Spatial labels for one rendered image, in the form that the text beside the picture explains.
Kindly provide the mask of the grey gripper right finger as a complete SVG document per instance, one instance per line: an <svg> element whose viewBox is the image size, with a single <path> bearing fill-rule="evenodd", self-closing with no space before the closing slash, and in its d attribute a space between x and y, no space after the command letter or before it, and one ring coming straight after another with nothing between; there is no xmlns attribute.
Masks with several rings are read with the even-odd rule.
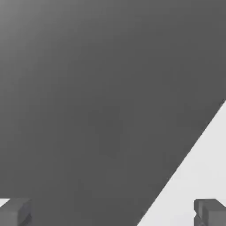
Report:
<svg viewBox="0 0 226 226"><path fill-rule="evenodd" d="M226 207L217 199L196 199L193 207L193 226L226 226Z"/></svg>

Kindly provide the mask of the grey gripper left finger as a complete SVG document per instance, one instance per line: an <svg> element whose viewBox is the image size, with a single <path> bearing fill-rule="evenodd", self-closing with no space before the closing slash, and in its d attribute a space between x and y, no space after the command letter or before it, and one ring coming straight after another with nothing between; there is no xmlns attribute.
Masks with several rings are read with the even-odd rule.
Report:
<svg viewBox="0 0 226 226"><path fill-rule="evenodd" d="M0 226L32 226L32 199L11 198L0 207Z"/></svg>

